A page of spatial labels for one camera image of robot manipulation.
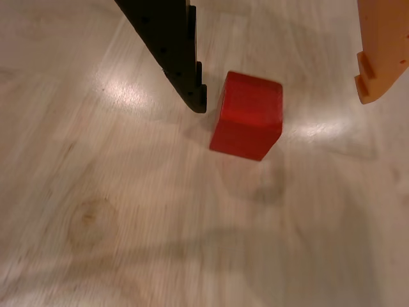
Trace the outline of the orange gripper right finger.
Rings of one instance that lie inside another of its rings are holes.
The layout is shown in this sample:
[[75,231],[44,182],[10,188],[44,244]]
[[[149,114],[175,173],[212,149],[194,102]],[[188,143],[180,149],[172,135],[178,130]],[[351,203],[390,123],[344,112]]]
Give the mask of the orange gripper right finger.
[[382,97],[408,68],[408,1],[357,2],[362,51],[355,76],[362,104]]

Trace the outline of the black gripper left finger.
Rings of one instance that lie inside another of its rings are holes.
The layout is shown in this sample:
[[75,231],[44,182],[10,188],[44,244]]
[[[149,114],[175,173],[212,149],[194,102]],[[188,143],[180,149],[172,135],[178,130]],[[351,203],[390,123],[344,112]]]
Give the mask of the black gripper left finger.
[[196,52],[196,7],[186,0],[116,0],[184,103],[205,113],[207,87]]

